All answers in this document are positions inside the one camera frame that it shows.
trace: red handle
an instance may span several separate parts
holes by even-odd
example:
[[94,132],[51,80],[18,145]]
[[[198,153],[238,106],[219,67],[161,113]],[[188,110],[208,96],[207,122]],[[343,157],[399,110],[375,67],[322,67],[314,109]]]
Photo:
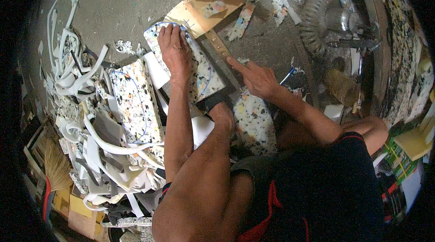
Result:
[[47,176],[45,176],[45,181],[46,181],[46,186],[45,186],[45,195],[44,195],[44,206],[42,208],[42,217],[44,218],[44,221],[47,221],[47,205],[48,205],[48,196],[50,195],[51,192],[51,185]]

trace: dusty floor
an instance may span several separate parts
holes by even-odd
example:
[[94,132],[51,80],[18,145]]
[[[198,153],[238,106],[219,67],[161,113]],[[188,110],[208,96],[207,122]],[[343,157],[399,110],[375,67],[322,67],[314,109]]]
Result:
[[[76,9],[71,27],[81,37],[81,43],[97,54],[103,44],[111,45],[106,55],[106,61],[126,65],[132,62],[127,54],[116,52],[113,41],[130,40],[134,49],[140,42],[147,48],[143,32],[151,24],[166,15],[181,0],[80,0]],[[54,0],[39,0],[32,5],[28,15],[27,30],[21,40],[21,56],[23,72],[27,90],[39,98],[42,106],[46,105],[46,94],[39,76],[39,60],[42,61],[44,71],[50,70],[50,59],[47,45],[47,13]],[[302,6],[291,3],[297,12]],[[59,0],[55,6],[58,17],[55,28],[57,33],[62,29],[68,19],[71,1]],[[235,57],[250,58],[258,64],[272,67],[277,79],[283,79],[290,70],[290,61],[294,56],[294,66],[302,66],[301,59],[296,52],[295,43],[300,43],[297,27],[290,17],[286,17],[280,27],[275,26],[271,16],[270,0],[260,0],[251,22],[243,38],[229,42],[224,39],[226,33],[234,25],[240,9],[215,26],[215,31],[224,40],[227,48]],[[37,48],[43,41],[43,55],[39,56]],[[217,53],[211,44],[201,36],[200,45],[211,57],[212,62],[220,62]],[[292,89],[304,87],[308,91],[305,76],[294,74],[287,82]]]

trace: forearm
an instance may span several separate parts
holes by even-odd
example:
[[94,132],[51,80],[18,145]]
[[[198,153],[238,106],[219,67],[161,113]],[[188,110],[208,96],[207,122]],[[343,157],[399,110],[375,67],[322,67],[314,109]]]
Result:
[[318,109],[296,98],[283,86],[280,86],[269,100],[302,124],[322,145],[335,141],[341,134],[341,128],[337,123]]
[[164,145],[166,182],[172,181],[192,151],[193,132],[188,103],[188,84],[187,81],[171,81],[171,99]]

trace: spool of twine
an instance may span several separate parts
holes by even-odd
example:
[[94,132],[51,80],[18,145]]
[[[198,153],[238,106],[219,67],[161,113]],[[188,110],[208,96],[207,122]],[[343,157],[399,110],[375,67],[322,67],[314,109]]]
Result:
[[337,69],[326,72],[325,86],[344,106],[353,106],[358,102],[359,86]]

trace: broom bristles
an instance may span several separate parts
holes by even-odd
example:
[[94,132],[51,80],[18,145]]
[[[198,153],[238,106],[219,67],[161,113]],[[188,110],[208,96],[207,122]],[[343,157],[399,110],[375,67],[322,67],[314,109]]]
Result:
[[68,172],[70,161],[61,152],[59,145],[54,141],[48,141],[44,157],[45,175],[51,185],[51,191],[69,189],[73,184]]

